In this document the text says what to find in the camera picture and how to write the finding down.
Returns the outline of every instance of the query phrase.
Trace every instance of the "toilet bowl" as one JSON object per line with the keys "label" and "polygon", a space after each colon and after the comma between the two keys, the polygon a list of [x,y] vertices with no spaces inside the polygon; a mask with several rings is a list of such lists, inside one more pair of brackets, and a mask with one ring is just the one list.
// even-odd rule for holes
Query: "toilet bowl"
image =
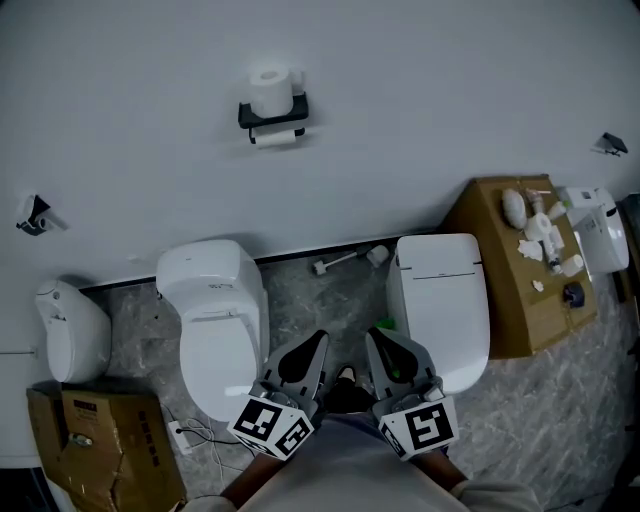
{"label": "toilet bowl", "polygon": [[189,395],[209,417],[229,421],[269,356],[258,266],[231,240],[195,242],[161,256],[156,286],[180,315],[180,369]]}
{"label": "toilet bowl", "polygon": [[102,375],[111,356],[111,321],[70,284],[47,281],[36,292],[47,330],[47,357],[60,382],[86,382]]}
{"label": "toilet bowl", "polygon": [[387,305],[396,330],[429,351],[445,394],[480,378],[489,358],[489,306],[473,235],[400,238]]}

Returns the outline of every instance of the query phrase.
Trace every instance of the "marble floor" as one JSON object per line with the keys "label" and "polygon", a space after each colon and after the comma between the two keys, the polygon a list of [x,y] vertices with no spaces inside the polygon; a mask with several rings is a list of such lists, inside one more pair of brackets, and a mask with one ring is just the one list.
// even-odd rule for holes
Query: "marble floor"
{"label": "marble floor", "polygon": [[[386,315],[387,268],[349,260],[317,277],[310,271],[317,259],[260,266],[272,349],[322,328],[331,336],[327,382],[347,362],[366,379],[364,332]],[[611,487],[630,445],[624,426],[633,415],[635,366],[626,352],[637,335],[635,312],[618,304],[609,276],[594,279],[594,288],[595,322],[534,357],[489,362],[480,381],[456,398],[461,437],[450,448],[451,459],[470,477],[530,485],[547,510],[595,512],[601,501],[595,495]],[[155,285],[88,295],[113,320],[105,383],[154,392],[168,421],[172,415],[207,424],[180,373],[180,320],[157,298]],[[225,424],[212,420],[212,426],[217,439],[233,440]],[[174,446],[189,498],[218,494],[251,461],[241,446],[218,445],[229,466],[223,483],[210,446],[189,457]]]}

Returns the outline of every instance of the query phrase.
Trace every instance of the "toilet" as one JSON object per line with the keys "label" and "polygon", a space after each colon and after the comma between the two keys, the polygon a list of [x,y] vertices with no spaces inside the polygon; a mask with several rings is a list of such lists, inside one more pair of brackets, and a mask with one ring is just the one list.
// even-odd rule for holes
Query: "toilet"
{"label": "toilet", "polygon": [[105,312],[60,280],[40,286],[35,303],[47,330],[53,377],[78,384],[102,375],[111,357],[111,320]]}
{"label": "toilet", "polygon": [[590,274],[619,272],[629,266],[629,246],[620,212],[603,188],[561,187],[567,218]]}
{"label": "toilet", "polygon": [[180,315],[180,368],[189,395],[209,417],[231,420],[269,356],[258,266],[231,240],[195,242],[160,257],[156,286]]}
{"label": "toilet", "polygon": [[489,306],[473,235],[400,238],[387,305],[396,330],[429,351],[446,395],[477,382],[489,358]]}

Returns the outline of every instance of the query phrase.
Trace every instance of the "cardboard box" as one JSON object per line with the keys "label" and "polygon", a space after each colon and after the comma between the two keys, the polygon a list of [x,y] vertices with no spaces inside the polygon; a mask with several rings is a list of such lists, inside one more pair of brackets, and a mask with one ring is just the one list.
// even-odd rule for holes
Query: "cardboard box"
{"label": "cardboard box", "polygon": [[[591,281],[582,271],[573,277],[554,276],[546,261],[525,258],[518,252],[521,231],[509,226],[502,215],[502,192],[513,188],[524,196],[527,188],[550,191],[543,195],[548,210],[558,201],[547,175],[472,180],[447,214],[440,231],[471,233],[478,239],[484,267],[491,319],[491,358],[532,355],[566,337],[596,317],[596,299]],[[528,215],[533,212],[529,205]],[[578,242],[566,216],[554,224],[565,243],[561,259],[580,254]],[[532,281],[540,281],[538,292]],[[585,294],[585,305],[571,309],[562,298],[567,283],[578,282]]]}
{"label": "cardboard box", "polygon": [[184,500],[155,397],[29,389],[27,399],[44,472],[82,512],[163,512]]}

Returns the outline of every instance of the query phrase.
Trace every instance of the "robotic hand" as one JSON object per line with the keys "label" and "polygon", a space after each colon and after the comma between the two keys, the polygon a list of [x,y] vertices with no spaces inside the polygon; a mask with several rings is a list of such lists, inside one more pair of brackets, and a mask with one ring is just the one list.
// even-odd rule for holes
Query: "robotic hand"
{"label": "robotic hand", "polygon": [[426,348],[395,331],[367,332],[367,358],[378,399],[378,430],[401,460],[448,445],[459,438],[452,397]]}
{"label": "robotic hand", "polygon": [[318,331],[277,349],[254,381],[247,404],[227,430],[247,447],[287,460],[314,431],[329,335]]}
{"label": "robotic hand", "polygon": [[[372,411],[401,460],[457,440],[453,399],[444,396],[429,352],[379,328],[369,329],[365,343],[378,399]],[[324,381],[328,345],[329,335],[318,331],[276,350],[227,430],[251,449],[281,460],[291,457],[321,419],[315,397]]]}

